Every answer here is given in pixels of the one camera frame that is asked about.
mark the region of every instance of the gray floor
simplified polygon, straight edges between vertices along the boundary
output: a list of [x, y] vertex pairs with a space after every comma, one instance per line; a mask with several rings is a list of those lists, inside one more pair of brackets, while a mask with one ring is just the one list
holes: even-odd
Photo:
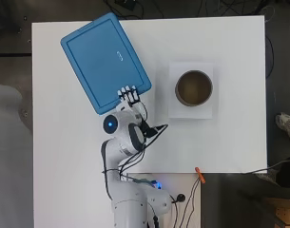
[[[152, 0], [140, 1], [145, 7], [145, 19], [161, 18]], [[0, 37], [2, 53], [31, 52], [31, 22], [89, 21], [109, 11], [103, 0], [9, 0], [8, 3], [12, 10], [12, 18], [21, 26], [22, 32], [5, 33]], [[166, 18], [194, 17], [200, 0], [157, 0], [157, 3]], [[247, 1], [244, 12], [252, 11], [257, 3], [255, 0]], [[217, 16], [224, 12], [225, 8], [222, 5], [219, 12], [217, 6], [217, 0], [208, 0], [209, 16]], [[290, 114], [290, 5], [280, 2], [272, 3], [272, 6], [276, 9], [275, 16], [266, 23], [266, 34], [272, 40], [275, 50], [275, 67], [266, 81], [269, 164], [290, 156], [290, 142], [287, 136], [276, 128], [273, 121], [278, 112]], [[131, 14], [119, 7], [118, 9], [122, 13]], [[241, 12], [242, 4], [236, 5], [235, 10]], [[140, 15], [141, 12], [136, 8], [133, 13]], [[203, 1], [200, 16], [205, 15]], [[226, 15], [236, 16], [232, 10]], [[266, 54], [266, 58], [269, 70], [270, 56]], [[32, 130], [31, 58], [0, 58], [0, 84], [14, 86], [21, 92], [24, 100], [21, 103], [20, 116], [25, 125]], [[203, 227], [274, 227], [270, 219], [254, 209], [244, 194], [290, 199], [290, 189], [280, 188], [253, 175], [209, 174], [206, 175], [206, 180], [202, 192]]]

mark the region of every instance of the cable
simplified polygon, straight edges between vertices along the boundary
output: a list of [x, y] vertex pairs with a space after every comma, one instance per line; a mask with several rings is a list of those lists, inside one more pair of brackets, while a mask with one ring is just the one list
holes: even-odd
[[144, 15], [145, 15], [144, 6], [139, 1], [135, 1], [135, 2], [136, 2], [136, 4], [138, 4], [141, 7], [141, 9], [142, 9], [142, 16], [141, 16], [141, 18], [144, 19]]
[[158, 4], [156, 3], [155, 0], [151, 0], [151, 2], [154, 4], [156, 10], [162, 15], [162, 17], [164, 18], [164, 13], [162, 12], [162, 10], [160, 9], [160, 7], [158, 6]]
[[136, 164], [138, 164], [139, 162], [141, 162], [144, 159], [144, 157], [145, 157], [145, 150], [142, 152], [142, 157], [138, 161], [136, 161], [135, 163], [133, 163], [130, 166], [128, 166], [127, 168], [123, 169], [123, 172], [125, 172], [127, 169], [129, 169], [129, 168], [135, 166]]
[[271, 69], [268, 73], [268, 75], [266, 76], [266, 79], [268, 79], [272, 73], [272, 71], [274, 70], [274, 66], [275, 66], [275, 53], [274, 53], [274, 47], [272, 46], [271, 40], [269, 39], [269, 37], [266, 35], [266, 39], [269, 41], [270, 47], [271, 47], [271, 54], [272, 54], [272, 65], [271, 65]]
[[243, 15], [243, 9], [245, 8], [245, 5], [246, 5], [246, 0], [243, 0], [243, 2], [242, 2], [242, 13], [241, 13], [241, 15]]
[[195, 180], [195, 182], [193, 183], [193, 186], [192, 186], [192, 189], [191, 189], [191, 193], [190, 193], [190, 197], [189, 197], [189, 199], [188, 199], [188, 201], [187, 201], [187, 203], [186, 203], [186, 205], [185, 205], [185, 208], [184, 208], [184, 213], [183, 213], [183, 218], [182, 218], [182, 221], [181, 221], [181, 224], [180, 224], [180, 228], [181, 228], [182, 225], [183, 225], [184, 217], [185, 217], [185, 212], [186, 212], [186, 209], [187, 209], [187, 207], [188, 207], [188, 204], [189, 204], [189, 202], [190, 202], [190, 200], [191, 200], [191, 198], [192, 198], [193, 189], [194, 189], [194, 187], [195, 187], [195, 185], [196, 185], [196, 183], [197, 183], [198, 181], [200, 181], [199, 178], [197, 178], [197, 179]]
[[179, 211], [177, 209], [177, 202], [174, 200], [174, 198], [170, 195], [170, 197], [173, 199], [173, 203], [174, 203], [174, 206], [175, 206], [175, 221], [174, 221], [174, 225], [173, 225], [173, 228], [175, 228], [176, 226], [176, 223], [177, 223], [177, 217], [179, 216]]
[[208, 12], [207, 3], [208, 3], [208, 0], [205, 0], [204, 7], [205, 7], [205, 16], [206, 16], [206, 17], [208, 17], [208, 16], [209, 16], [209, 12]]
[[265, 19], [265, 23], [268, 23], [268, 22], [270, 22], [271, 21], [271, 19], [274, 17], [274, 15], [276, 14], [276, 9], [274, 8], [274, 7], [272, 7], [272, 6], [266, 6], [266, 7], [264, 7], [263, 9], [261, 9], [261, 12], [263, 12], [264, 10], [266, 11], [266, 14], [264, 13], [263, 15], [266, 17], [266, 15], [267, 15], [267, 9], [268, 8], [271, 8], [272, 10], [273, 10], [273, 13], [272, 13], [272, 15], [269, 17], [269, 19]]
[[225, 6], [227, 6], [227, 9], [228, 9], [228, 10], [232, 10], [232, 11], [234, 11], [236, 14], [240, 15], [240, 14], [239, 14], [235, 9], [232, 8], [232, 6], [233, 6], [234, 4], [232, 4], [232, 5], [227, 4], [227, 3], [225, 3], [223, 0], [221, 0], [221, 2], [222, 2]]
[[150, 146], [152, 145], [160, 136], [161, 134], [167, 129], [168, 127], [168, 124], [164, 124], [162, 125], [164, 128], [155, 136], [155, 138], [149, 143], [149, 144], [145, 144], [144, 143], [144, 149], [143, 151], [133, 155], [132, 157], [130, 157], [122, 166], [121, 166], [121, 169], [120, 169], [120, 177], [122, 176], [122, 174], [129, 168], [135, 166], [136, 164], [138, 164], [139, 162], [141, 162], [144, 157], [145, 157], [145, 150]]
[[197, 189], [199, 183], [200, 183], [200, 181], [198, 181], [198, 183], [196, 184], [196, 186], [195, 186], [195, 188], [194, 188], [194, 191], [193, 191], [193, 197], [192, 197], [192, 211], [191, 211], [191, 213], [190, 213], [190, 215], [189, 215], [188, 222], [186, 223], [186, 228], [188, 228], [188, 226], [189, 226], [189, 222], [190, 222], [191, 217], [192, 217], [192, 214], [194, 213], [194, 196], [195, 196], [195, 191], [196, 191], [196, 189]]
[[290, 160], [280, 161], [280, 162], [278, 162], [278, 163], [276, 163], [276, 164], [274, 164], [274, 165], [271, 165], [271, 166], [269, 166], [269, 167], [267, 167], [267, 168], [258, 169], [258, 170], [251, 171], [251, 172], [248, 172], [248, 173], [243, 173], [243, 174], [253, 174], [253, 173], [258, 173], [258, 172], [260, 172], [260, 171], [264, 171], [264, 170], [272, 169], [272, 168], [278, 166], [279, 164], [282, 164], [282, 163], [288, 163], [288, 162], [290, 162]]
[[201, 9], [202, 9], [202, 4], [203, 4], [203, 0], [201, 0], [200, 7], [199, 7], [199, 10], [198, 10], [198, 14], [196, 15], [196, 17], [200, 16], [200, 12], [201, 12]]
[[231, 9], [231, 7], [233, 6], [233, 4], [235, 3], [236, 0], [233, 0], [232, 3], [228, 6], [228, 8], [224, 11], [224, 13], [222, 14], [222, 16], [224, 16], [229, 9]]
[[148, 144], [145, 146], [145, 149], [147, 149], [150, 145], [152, 145], [162, 134], [163, 132], [168, 128], [168, 124], [164, 124], [162, 125], [164, 128], [163, 130], [161, 130], [156, 136], [155, 138]]
[[111, 12], [113, 12], [117, 17], [120, 18], [124, 18], [125, 20], [127, 20], [128, 17], [135, 17], [137, 19], [142, 19], [137, 15], [123, 15], [122, 13], [120, 13], [116, 8], [112, 7], [109, 3], [108, 0], [103, 0], [104, 3], [108, 6], [109, 10], [111, 10]]

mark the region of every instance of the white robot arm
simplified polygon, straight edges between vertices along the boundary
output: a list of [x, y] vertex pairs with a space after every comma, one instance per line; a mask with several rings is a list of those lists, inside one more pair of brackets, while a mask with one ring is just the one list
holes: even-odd
[[137, 107], [137, 99], [132, 104], [127, 96], [135, 89], [124, 91], [117, 112], [106, 116], [104, 130], [113, 136], [102, 145], [106, 191], [112, 200], [114, 227], [147, 228], [154, 219], [167, 213], [171, 208], [171, 197], [165, 190], [154, 188], [147, 182], [136, 183], [121, 180], [119, 164], [122, 160], [140, 154], [145, 149], [146, 133], [142, 130], [144, 113]]

